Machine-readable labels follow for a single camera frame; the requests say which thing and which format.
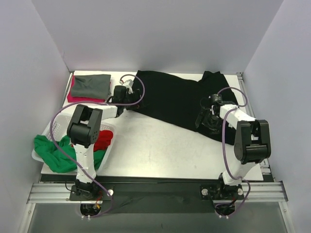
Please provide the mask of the black t-shirt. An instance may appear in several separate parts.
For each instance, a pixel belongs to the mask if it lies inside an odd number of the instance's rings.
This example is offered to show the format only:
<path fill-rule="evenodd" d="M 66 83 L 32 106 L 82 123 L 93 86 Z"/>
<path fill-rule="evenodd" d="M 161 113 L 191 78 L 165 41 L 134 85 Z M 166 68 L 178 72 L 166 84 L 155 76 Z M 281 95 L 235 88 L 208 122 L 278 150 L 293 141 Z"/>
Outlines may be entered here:
<path fill-rule="evenodd" d="M 224 100 L 238 102 L 234 93 L 228 89 L 229 84 L 221 72 L 205 71 L 198 81 L 157 71 L 139 70 L 136 76 L 133 88 L 145 89 L 143 106 L 136 110 L 138 113 L 200 133 L 219 142 L 222 140 L 221 134 L 214 133 L 203 125 L 195 127 L 202 98 L 208 98 L 223 89 Z"/>

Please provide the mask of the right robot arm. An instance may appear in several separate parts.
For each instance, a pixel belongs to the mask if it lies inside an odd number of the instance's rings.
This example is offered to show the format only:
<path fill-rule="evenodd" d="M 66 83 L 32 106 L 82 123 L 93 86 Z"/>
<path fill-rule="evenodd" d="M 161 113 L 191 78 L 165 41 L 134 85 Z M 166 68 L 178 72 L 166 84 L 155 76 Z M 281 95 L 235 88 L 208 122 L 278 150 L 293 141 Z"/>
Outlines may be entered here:
<path fill-rule="evenodd" d="M 233 186 L 242 183 L 243 178 L 257 164 L 271 156 L 269 123 L 256 119 L 232 101 L 224 101 L 221 94 L 214 94 L 200 100 L 200 112 L 195 127 L 203 125 L 213 134 L 220 134 L 225 172 L 221 183 L 216 184 L 215 192 L 220 198 L 227 198 Z M 228 163 L 225 151 L 225 127 L 235 129 L 235 161 Z"/>

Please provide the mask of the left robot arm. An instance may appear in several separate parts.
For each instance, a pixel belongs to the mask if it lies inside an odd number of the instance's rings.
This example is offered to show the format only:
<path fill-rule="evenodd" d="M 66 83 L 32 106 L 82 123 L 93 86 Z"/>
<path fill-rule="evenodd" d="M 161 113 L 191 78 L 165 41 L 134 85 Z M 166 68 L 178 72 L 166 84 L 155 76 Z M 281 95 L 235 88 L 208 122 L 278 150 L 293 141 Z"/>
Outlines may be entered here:
<path fill-rule="evenodd" d="M 83 102 L 75 107 L 67 128 L 67 136 L 76 154 L 76 191 L 81 192 L 87 200 L 96 198 L 99 192 L 93 150 L 99 138 L 101 122 L 119 117 L 125 109 L 138 107 L 144 95 L 145 87 L 132 89 L 127 84 L 117 85 L 113 96 L 107 103 L 98 103 L 98 108 L 91 108 Z"/>

